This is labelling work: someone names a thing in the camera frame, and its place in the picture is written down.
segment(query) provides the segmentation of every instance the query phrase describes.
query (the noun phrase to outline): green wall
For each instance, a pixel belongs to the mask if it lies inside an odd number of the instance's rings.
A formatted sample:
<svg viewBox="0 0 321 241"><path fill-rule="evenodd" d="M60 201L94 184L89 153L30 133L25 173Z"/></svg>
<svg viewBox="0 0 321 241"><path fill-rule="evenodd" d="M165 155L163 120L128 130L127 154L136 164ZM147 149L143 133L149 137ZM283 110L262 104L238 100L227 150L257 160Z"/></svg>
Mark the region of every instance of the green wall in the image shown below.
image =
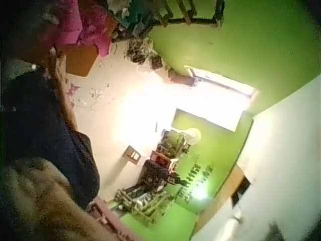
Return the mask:
<svg viewBox="0 0 321 241"><path fill-rule="evenodd" d="M178 110L173 121L173 127L177 129L198 128L202 133L199 143L190 148L189 154L184 157L177 168L182 178L190 171L196 157L202 168L208 163L214 163L214 169L208 179L208 200L210 200L223 184L234 165L242 148L252 123L251 115L243 113L236 132L228 131L203 118ZM175 194L179 185L167 186L167 191ZM149 227L128 214L122 217L122 221L146 241L187 241L193 231L197 214L203 210L207 201L191 201L186 204L178 198L160 221Z"/></svg>
<svg viewBox="0 0 321 241"><path fill-rule="evenodd" d="M196 215L174 203L157 224L149 227L130 214L121 220L145 241L187 241L193 231Z"/></svg>
<svg viewBox="0 0 321 241"><path fill-rule="evenodd" d="M183 198L178 198L177 203L193 213L200 213L208 201L217 193L229 174L232 166L236 162L241 151L246 136L250 130L252 116L243 113L235 132L224 129L203 118L190 113L178 110L173 121L173 127L181 130L188 128L198 128L202 134L199 143L191 146L187 156L180 160L177 173L185 179L188 172L192 169L195 161L201 166L201 171L191 183L190 190L196 188L197 180L202 176L201 172L210 163L213 163L213 172L207 180L208 199L199 201L191 199L186 204ZM167 191L176 193L180 186L167 186Z"/></svg>
<svg viewBox="0 0 321 241"><path fill-rule="evenodd" d="M221 29L169 25L154 28L154 49L176 71L184 65L222 74L260 91L257 114L320 73L320 38L301 0L227 0ZM176 0L168 0L182 17ZM215 1L194 0L200 18L211 19Z"/></svg>

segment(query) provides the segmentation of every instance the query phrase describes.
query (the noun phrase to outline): pink object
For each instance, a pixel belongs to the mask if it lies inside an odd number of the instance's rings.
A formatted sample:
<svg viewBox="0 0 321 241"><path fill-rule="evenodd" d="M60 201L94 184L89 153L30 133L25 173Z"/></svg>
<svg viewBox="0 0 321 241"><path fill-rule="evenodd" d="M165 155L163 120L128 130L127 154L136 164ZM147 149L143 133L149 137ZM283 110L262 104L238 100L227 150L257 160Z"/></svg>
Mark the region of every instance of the pink object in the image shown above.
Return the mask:
<svg viewBox="0 0 321 241"><path fill-rule="evenodd" d="M106 34L106 10L93 5L79 11L78 0L60 0L57 13L59 27L51 27L43 36L42 44L57 46L64 44L96 45L101 57L109 53L110 38Z"/></svg>
<svg viewBox="0 0 321 241"><path fill-rule="evenodd" d="M111 228L116 233L120 234L119 236L126 236L127 238L121 238L120 240L129 240L129 241L143 241L135 235L121 220L107 207L107 204L100 198L96 197L93 200L92 204L89 204L89 209L91 210L92 216L100 221L105 218L108 223L111 224Z"/></svg>
<svg viewBox="0 0 321 241"><path fill-rule="evenodd" d="M60 31L56 36L55 44L75 44L83 26L81 22L77 0L60 0L61 10L58 13Z"/></svg>
<svg viewBox="0 0 321 241"><path fill-rule="evenodd" d="M106 18L106 10L99 5L93 5L81 13L83 30L79 35L78 44L95 44L101 57L108 55L111 43L106 34Z"/></svg>

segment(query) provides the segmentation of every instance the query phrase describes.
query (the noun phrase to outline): beige fur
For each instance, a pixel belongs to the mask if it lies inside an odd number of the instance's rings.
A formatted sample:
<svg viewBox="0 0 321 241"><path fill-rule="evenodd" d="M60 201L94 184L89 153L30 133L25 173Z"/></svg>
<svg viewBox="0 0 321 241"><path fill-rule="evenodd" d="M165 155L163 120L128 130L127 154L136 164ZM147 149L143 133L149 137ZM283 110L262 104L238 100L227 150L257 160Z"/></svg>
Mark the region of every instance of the beige fur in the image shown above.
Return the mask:
<svg viewBox="0 0 321 241"><path fill-rule="evenodd" d="M6 216L22 240L117 240L73 201L68 180L47 160L16 160L1 177Z"/></svg>

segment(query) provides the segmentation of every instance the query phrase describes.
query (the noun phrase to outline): green ceiling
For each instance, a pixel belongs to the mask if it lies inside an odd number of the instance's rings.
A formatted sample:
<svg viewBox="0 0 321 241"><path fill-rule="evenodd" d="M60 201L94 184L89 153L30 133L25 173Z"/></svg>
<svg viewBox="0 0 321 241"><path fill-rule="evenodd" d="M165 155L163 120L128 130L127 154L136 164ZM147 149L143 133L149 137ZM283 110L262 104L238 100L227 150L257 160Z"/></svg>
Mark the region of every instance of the green ceiling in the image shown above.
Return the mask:
<svg viewBox="0 0 321 241"><path fill-rule="evenodd" d="M197 17L212 18L214 1L194 0ZM168 0L175 18L182 17ZM249 84L260 91L256 114L279 102L320 73L317 27L296 0L226 0L221 29L202 25L157 27L154 48L176 71L184 65Z"/></svg>

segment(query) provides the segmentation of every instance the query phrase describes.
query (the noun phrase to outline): pink cloth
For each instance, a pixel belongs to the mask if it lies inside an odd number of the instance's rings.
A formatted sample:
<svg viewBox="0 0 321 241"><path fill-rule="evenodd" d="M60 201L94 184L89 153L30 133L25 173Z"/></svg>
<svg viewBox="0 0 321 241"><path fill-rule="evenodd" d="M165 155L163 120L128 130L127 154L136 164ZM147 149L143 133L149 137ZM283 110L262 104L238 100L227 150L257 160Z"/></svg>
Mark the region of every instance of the pink cloth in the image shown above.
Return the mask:
<svg viewBox="0 0 321 241"><path fill-rule="evenodd" d="M77 0L60 0L61 9L58 12L60 30L56 35L55 44L75 44L83 30Z"/></svg>
<svg viewBox="0 0 321 241"><path fill-rule="evenodd" d="M52 27L42 37L49 46L63 44L96 45L101 57L108 55L110 38L106 34L106 10L99 6L79 11L78 0L60 0L57 17L60 26Z"/></svg>

